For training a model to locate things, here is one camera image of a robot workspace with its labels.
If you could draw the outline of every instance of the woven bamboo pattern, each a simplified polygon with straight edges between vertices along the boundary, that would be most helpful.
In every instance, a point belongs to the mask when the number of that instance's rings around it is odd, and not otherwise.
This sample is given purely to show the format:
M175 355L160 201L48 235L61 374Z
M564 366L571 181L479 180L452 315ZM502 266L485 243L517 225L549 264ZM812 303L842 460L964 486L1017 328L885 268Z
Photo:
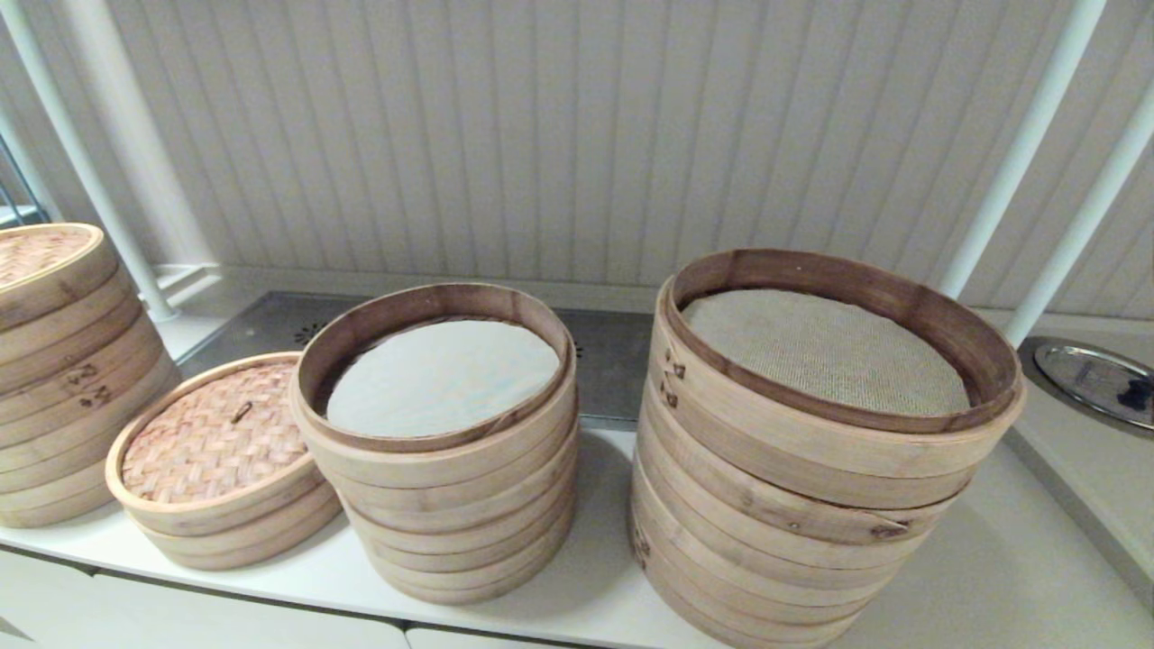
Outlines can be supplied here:
M294 361L240 370L180 397L125 453L134 495L195 502L269 478L306 453L286 389Z
M0 237L0 289L68 261L92 240L73 229L37 229Z

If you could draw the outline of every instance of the stack of bamboo steamers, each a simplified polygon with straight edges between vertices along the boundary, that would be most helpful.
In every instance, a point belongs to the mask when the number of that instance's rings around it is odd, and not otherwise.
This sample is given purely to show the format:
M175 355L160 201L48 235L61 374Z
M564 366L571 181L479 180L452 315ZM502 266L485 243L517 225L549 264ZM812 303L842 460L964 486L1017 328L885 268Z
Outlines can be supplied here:
M823 398L770 376L852 393L857 386L837 385L840 359L823 367L802 358L803 367L758 373L705 341L733 342L733 316L718 319L715 330L704 315L690 322L697 300L741 308L744 296L765 290L861 307L832 319L834 336L861 316L915 335L939 356L932 360L957 372L961 409L912 415ZM779 320L772 309L760 315ZM802 331L793 336L802 346L819 328L789 324ZM771 368L781 364L777 356L788 358L763 331L744 338L734 349L770 350ZM841 635L1024 405L1017 356L972 312L889 273L818 254L733 251L689 264L661 289L650 353L634 471L635 554L674 610L741 648L824 647ZM868 367L862 378L882 372Z
M112 440L178 380L98 229L0 232L0 525L48 525L110 501Z
M553 375L514 408L406 437L364 434L325 417L334 382L358 355L418 328L485 320L523 327L556 355ZM325 327L305 350L291 404L377 573L419 599L465 604L529 581L568 535L575 372L572 338L540 301L500 286L440 284L385 296ZM456 380L449 372L441 381Z

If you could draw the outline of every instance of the mesh liner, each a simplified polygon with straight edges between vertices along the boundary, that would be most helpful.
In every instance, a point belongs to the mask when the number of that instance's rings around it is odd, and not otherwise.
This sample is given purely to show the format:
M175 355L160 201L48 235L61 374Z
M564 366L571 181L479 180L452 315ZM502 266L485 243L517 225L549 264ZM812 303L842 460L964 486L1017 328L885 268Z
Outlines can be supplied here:
M826 401L911 416L969 408L961 376L929 343L857 306L759 289L695 300L684 318L722 356Z
M91 240L91 232L73 227L0 234L0 289L67 261Z
M306 453L286 401L295 366L292 360L240 370L177 400L129 443L125 487L156 502L194 502L295 462Z

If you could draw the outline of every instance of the cabinet door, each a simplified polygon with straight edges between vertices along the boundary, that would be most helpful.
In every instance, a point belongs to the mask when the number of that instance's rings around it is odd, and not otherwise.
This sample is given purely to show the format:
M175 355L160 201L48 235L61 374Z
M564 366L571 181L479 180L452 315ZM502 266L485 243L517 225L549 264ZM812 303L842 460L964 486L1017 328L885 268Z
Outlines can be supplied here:
M409 649L377 620L317 613L97 575L123 625L118 649Z
M451 631L414 627L405 632L412 649L557 649L531 640L505 640Z
M33 642L0 634L0 648L96 649L107 611L85 573L0 550L0 618Z

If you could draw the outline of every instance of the vertical wall panel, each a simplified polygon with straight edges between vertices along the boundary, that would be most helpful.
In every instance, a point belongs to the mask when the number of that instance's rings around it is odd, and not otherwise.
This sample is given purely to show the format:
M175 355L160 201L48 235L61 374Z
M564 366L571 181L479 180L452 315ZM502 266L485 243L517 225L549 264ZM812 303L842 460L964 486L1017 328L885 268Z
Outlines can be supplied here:
M111 2L223 263L653 285L751 244L935 282L1072 0ZM141 212L60 9L25 5L118 204L181 261L185 225ZM1108 5L965 301L1025 294L1154 77L1152 21ZM90 210L18 62L0 72L58 202ZM1154 315L1151 174L1055 309Z

